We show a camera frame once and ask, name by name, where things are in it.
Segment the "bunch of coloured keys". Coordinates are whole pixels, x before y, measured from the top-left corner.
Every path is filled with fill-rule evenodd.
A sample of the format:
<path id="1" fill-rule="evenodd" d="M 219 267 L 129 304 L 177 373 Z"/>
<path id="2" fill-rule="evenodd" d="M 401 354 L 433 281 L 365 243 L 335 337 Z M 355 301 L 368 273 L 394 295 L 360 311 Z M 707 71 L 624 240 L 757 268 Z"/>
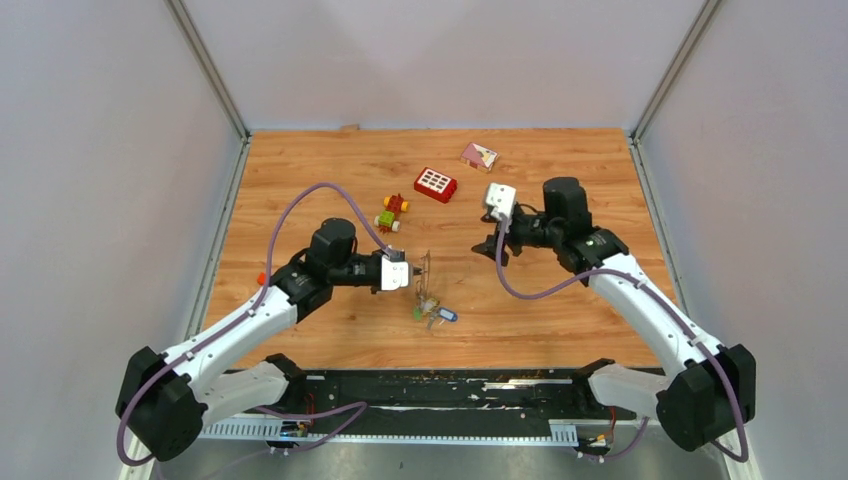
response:
<path id="1" fill-rule="evenodd" d="M 425 328 L 431 330 L 435 325 L 444 323 L 456 323 L 459 315 L 441 305 L 436 298 L 430 297 L 419 300 L 413 309 L 413 318 L 425 323 Z"/>

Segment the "large clear keyring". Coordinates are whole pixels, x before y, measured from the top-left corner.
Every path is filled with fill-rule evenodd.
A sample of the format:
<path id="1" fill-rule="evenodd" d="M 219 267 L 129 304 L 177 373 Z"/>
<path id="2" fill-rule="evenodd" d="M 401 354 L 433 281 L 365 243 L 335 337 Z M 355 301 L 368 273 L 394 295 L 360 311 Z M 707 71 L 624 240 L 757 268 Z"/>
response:
<path id="1" fill-rule="evenodd" d="M 420 258 L 420 265 L 426 267 L 426 272 L 423 275 L 416 276 L 416 300 L 417 305 L 421 310 L 425 309 L 425 304 L 430 298 L 429 295 L 429 280 L 431 270 L 431 253 L 429 250 Z"/>

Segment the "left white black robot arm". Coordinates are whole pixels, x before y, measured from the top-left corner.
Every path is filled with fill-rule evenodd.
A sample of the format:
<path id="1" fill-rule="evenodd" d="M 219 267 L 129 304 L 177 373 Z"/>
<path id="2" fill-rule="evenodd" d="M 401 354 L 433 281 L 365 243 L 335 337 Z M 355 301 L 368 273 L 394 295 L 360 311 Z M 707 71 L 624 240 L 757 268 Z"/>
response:
<path id="1" fill-rule="evenodd" d="M 337 287 L 397 291 L 422 273 L 404 251 L 362 254 L 357 245 L 353 223 L 327 219 L 308 247 L 212 327 L 162 352 L 149 346 L 135 352 L 115 407 L 119 432 L 132 432 L 151 458 L 165 462 L 204 428 L 245 410 L 274 405 L 283 413 L 298 411 L 306 400 L 305 375 L 285 355 L 271 355 L 248 370 L 229 369 L 328 303 Z"/>

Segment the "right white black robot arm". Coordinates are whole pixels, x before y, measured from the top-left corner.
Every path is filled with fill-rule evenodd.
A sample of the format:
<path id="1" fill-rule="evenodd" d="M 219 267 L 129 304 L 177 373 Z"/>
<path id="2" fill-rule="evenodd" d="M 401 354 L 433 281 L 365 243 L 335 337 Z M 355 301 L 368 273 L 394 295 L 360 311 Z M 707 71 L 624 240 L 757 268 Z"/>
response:
<path id="1" fill-rule="evenodd" d="M 504 289 L 510 257 L 526 247 L 551 250 L 571 278 L 535 294 L 548 297 L 580 283 L 606 300 L 639 334 L 662 368 L 652 374 L 599 359 L 574 375 L 571 403 L 584 417 L 623 408 L 660 423 L 681 449 L 707 444 L 736 462 L 750 457 L 745 425 L 755 416 L 756 360 L 743 345 L 728 347 L 687 317 L 656 285 L 612 231 L 594 224 L 585 189 L 573 177 L 542 186 L 543 208 L 524 207 L 515 188 L 491 183 L 483 221 L 495 230 L 473 252 L 491 258 Z"/>

